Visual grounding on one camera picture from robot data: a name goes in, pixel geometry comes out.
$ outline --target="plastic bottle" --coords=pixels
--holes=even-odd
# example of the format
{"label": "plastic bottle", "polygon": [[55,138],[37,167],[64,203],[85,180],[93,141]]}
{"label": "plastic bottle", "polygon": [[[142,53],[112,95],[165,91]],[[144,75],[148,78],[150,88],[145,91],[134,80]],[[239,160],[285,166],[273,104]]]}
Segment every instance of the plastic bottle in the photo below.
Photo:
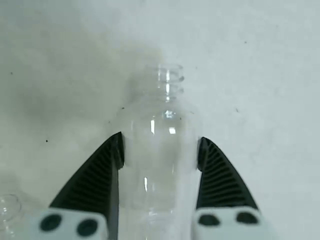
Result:
{"label": "plastic bottle", "polygon": [[120,110],[114,127],[125,145],[119,240],[187,240],[198,189],[199,119],[183,98],[181,66],[148,66],[139,76],[140,95]]}

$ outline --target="bottle mouth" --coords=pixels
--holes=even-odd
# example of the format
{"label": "bottle mouth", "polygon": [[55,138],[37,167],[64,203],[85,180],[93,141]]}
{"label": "bottle mouth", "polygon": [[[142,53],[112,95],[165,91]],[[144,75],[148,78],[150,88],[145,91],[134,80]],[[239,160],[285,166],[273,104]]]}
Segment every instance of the bottle mouth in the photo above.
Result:
{"label": "bottle mouth", "polygon": [[179,64],[147,65],[145,71],[162,83],[180,83],[185,78],[183,67]]}

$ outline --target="transparent plastic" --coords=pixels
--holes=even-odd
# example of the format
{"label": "transparent plastic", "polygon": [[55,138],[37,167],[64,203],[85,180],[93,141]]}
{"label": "transparent plastic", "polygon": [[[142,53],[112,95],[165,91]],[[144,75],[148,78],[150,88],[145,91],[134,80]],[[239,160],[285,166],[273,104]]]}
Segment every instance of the transparent plastic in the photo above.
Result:
{"label": "transparent plastic", "polygon": [[0,195],[0,239],[13,239],[23,216],[22,204],[16,195]]}
{"label": "transparent plastic", "polygon": [[146,67],[135,82],[139,97],[114,120],[125,145],[119,240],[190,239],[199,119],[183,99],[183,80],[179,65]]}

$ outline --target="bottle neck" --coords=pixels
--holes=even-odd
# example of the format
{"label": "bottle neck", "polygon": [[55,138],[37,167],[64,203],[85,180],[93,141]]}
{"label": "bottle neck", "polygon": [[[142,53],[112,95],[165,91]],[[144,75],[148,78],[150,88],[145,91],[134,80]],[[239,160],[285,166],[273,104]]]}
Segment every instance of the bottle neck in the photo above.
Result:
{"label": "bottle neck", "polygon": [[144,95],[173,101],[183,94],[183,68],[180,65],[147,66],[144,71],[146,84]]}

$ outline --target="black hole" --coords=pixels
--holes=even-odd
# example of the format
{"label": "black hole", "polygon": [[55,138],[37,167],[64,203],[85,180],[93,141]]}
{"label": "black hole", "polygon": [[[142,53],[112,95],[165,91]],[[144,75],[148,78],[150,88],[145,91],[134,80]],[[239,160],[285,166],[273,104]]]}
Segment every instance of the black hole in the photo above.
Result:
{"label": "black hole", "polygon": [[199,224],[204,226],[218,226],[220,221],[212,214],[202,215],[198,221]]}
{"label": "black hole", "polygon": [[258,219],[250,212],[239,212],[236,221],[243,224],[258,224]]}
{"label": "black hole", "polygon": [[86,219],[86,220],[83,220],[78,228],[77,228],[77,232],[80,236],[82,237],[88,237],[92,234],[94,234],[96,232],[98,228],[98,223],[96,220],[94,219]]}
{"label": "black hole", "polygon": [[50,232],[52,230],[55,230],[57,227],[59,227],[61,223],[62,217],[59,214],[52,214],[49,216],[46,216],[40,224],[40,228],[44,232]]}

